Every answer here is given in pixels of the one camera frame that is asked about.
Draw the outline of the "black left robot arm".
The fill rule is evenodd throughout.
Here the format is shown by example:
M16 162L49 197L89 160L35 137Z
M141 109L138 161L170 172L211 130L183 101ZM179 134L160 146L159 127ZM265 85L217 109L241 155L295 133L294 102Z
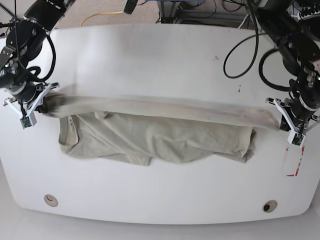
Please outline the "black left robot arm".
M285 100L268 97L266 102L282 114L280 130L289 133L288 142L302 147L307 132L320 123L315 114L320 108L320 48L287 11L292 3L291 0L248 2L256 21L275 44L262 56L259 76L268 87L289 94ZM288 87L273 84L264 76L266 59L276 52L281 54L286 70L296 76L289 80Z

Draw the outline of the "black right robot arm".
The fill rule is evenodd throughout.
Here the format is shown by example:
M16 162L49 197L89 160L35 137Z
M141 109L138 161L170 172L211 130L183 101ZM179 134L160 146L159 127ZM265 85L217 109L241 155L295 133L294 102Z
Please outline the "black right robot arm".
M73 6L73 0L37 0L18 19L13 12L12 21L1 24L11 29L6 44L0 52L0 87L8 90L10 97L4 105L10 106L19 116L22 128L33 127L35 112L47 113L46 95L59 87L59 83L48 83L56 65L57 54L50 37L51 31ZM52 61L46 76L39 78L39 66L28 67L41 52L47 40L52 51Z

